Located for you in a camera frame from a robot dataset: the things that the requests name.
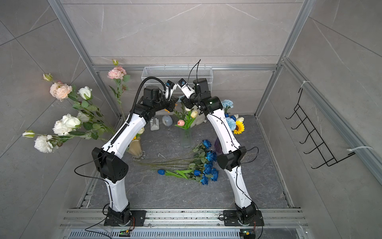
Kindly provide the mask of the light blue carnation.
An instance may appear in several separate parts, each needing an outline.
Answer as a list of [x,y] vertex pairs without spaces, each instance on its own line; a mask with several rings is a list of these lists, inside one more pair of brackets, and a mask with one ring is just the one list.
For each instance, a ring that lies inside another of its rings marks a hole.
[[230,130],[234,131],[236,129],[236,121],[230,117],[226,118],[226,121],[229,125]]
[[222,106],[224,109],[231,109],[233,108],[233,102],[231,100],[223,100],[222,101]]

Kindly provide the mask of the blue rose picked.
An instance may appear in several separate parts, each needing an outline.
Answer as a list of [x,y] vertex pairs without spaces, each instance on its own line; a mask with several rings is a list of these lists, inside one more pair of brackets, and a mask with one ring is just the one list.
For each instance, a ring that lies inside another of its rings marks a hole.
[[211,170],[213,167],[213,162],[178,162],[178,163],[166,163],[166,164],[159,164],[159,163],[143,163],[139,162],[141,165],[150,166],[154,169],[165,169],[170,171],[175,170],[199,170],[203,174],[205,174],[208,178],[210,178],[208,175],[211,173]]
[[209,140],[205,139],[192,149],[195,153],[210,152],[212,151],[212,144]]
[[186,158],[176,158],[176,159],[163,159],[162,161],[154,160],[150,163],[159,163],[159,164],[166,164],[166,163],[178,163],[178,162],[215,162],[217,160],[217,154],[214,151],[200,151],[192,155],[191,157]]

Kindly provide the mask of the yellow wavy glass vase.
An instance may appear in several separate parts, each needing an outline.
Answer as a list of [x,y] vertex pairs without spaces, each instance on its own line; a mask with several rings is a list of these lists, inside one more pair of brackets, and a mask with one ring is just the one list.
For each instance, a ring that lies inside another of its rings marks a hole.
[[141,137],[136,137],[128,146],[127,152],[132,155],[133,158],[142,159],[145,157],[145,151],[141,146]]

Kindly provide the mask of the blue tulip pile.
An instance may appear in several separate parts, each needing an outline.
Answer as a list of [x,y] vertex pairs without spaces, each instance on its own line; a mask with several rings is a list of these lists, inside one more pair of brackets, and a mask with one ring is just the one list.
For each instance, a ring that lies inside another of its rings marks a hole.
[[201,174],[199,170],[177,170],[176,172],[185,178],[198,177]]

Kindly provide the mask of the blue rose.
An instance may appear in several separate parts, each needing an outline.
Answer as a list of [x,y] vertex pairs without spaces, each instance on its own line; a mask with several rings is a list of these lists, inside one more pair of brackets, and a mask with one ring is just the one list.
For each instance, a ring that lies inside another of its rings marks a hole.
[[201,172],[200,176],[191,177],[191,178],[188,178],[187,180],[195,180],[195,181],[201,183],[202,185],[208,185],[208,183],[209,183],[209,178],[205,174],[203,174],[202,172]]
[[211,179],[211,181],[217,181],[218,180],[218,170],[216,168],[213,168],[211,170],[211,173],[208,175]]

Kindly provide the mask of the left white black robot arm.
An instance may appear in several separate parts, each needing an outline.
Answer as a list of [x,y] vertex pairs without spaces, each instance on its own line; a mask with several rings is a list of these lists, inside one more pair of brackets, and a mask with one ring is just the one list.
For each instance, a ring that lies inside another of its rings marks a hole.
[[144,89],[140,99],[134,99],[128,119],[117,133],[102,148],[94,148],[92,157],[95,166],[105,181],[109,196],[109,206],[105,226],[126,226],[132,224],[133,216],[126,196],[125,178],[128,165],[122,158],[134,137],[150,122],[157,111],[175,108],[177,98],[173,97],[176,85],[165,86],[162,93],[157,86]]

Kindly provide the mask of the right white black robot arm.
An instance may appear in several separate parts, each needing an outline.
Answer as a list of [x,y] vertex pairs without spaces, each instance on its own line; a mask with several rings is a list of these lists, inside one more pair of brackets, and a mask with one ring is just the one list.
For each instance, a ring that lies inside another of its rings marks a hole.
[[209,97],[198,100],[194,96],[189,98],[182,96],[181,102],[187,109],[197,106],[213,126],[222,148],[222,154],[217,157],[217,163],[226,173],[232,187],[238,221],[242,225],[252,223],[258,214],[258,209],[249,196],[241,170],[241,159],[247,149],[239,144],[230,130],[219,98]]

